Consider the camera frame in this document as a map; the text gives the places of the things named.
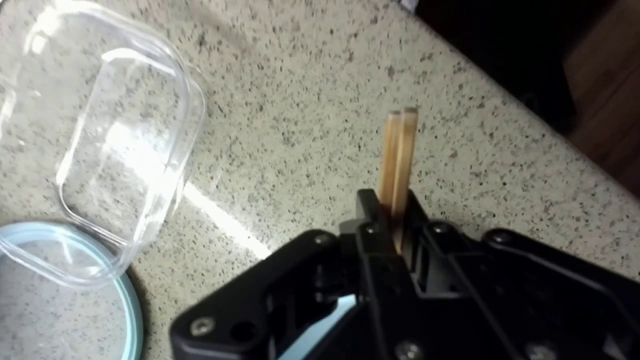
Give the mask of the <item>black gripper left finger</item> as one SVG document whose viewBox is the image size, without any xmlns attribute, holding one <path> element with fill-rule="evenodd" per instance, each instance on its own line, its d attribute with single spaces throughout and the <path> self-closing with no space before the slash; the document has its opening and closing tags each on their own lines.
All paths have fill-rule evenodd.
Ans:
<svg viewBox="0 0 640 360">
<path fill-rule="evenodd" d="M 210 291 L 170 326 L 173 360 L 275 360 L 306 332 L 303 360 L 375 360 L 378 343 L 364 299 L 365 225 L 385 215 L 371 190 L 355 192 L 355 217 L 338 233 L 306 230 Z"/>
</svg>

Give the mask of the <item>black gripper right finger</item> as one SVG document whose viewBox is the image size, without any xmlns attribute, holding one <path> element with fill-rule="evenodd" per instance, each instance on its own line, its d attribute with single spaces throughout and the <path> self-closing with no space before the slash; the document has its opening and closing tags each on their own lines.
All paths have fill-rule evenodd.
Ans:
<svg viewBox="0 0 640 360">
<path fill-rule="evenodd" d="M 417 287 L 467 299 L 507 360 L 640 360 L 640 284 L 507 228 L 477 240 L 407 196 Z"/>
</svg>

